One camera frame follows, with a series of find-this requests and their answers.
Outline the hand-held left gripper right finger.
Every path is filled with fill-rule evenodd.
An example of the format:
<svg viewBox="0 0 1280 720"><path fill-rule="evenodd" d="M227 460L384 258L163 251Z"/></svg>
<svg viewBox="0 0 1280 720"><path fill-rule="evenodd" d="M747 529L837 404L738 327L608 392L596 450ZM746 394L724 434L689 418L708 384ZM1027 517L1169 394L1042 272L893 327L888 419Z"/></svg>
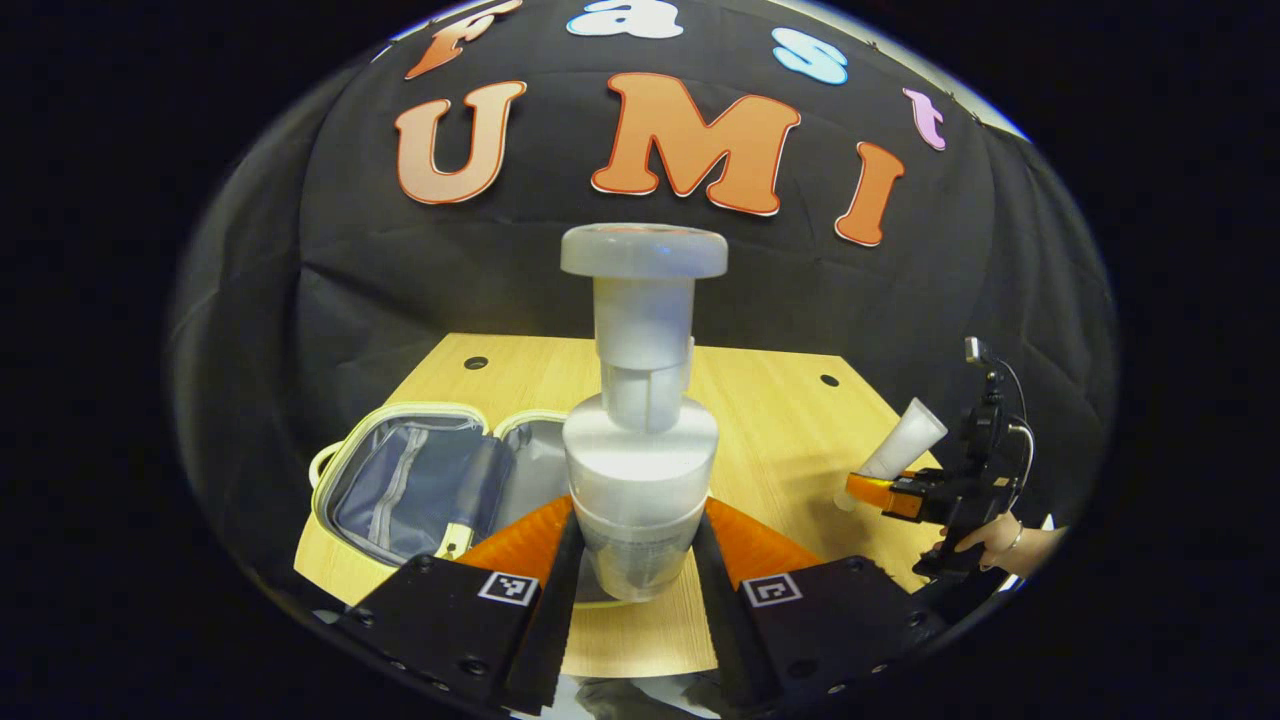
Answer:
<svg viewBox="0 0 1280 720"><path fill-rule="evenodd" d="M945 633L872 559L823 561L717 498L705 501L692 556L732 711L833 711Z"/></svg>

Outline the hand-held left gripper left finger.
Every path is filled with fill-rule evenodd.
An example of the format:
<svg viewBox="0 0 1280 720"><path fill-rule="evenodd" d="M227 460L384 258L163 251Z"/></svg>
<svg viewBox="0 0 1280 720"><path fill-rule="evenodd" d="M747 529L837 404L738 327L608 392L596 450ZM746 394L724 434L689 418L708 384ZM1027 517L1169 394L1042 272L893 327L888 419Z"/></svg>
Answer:
<svg viewBox="0 0 1280 720"><path fill-rule="evenodd" d="M471 716L553 705L584 537L562 496L447 560L419 555L340 618L340 634L430 698Z"/></svg>

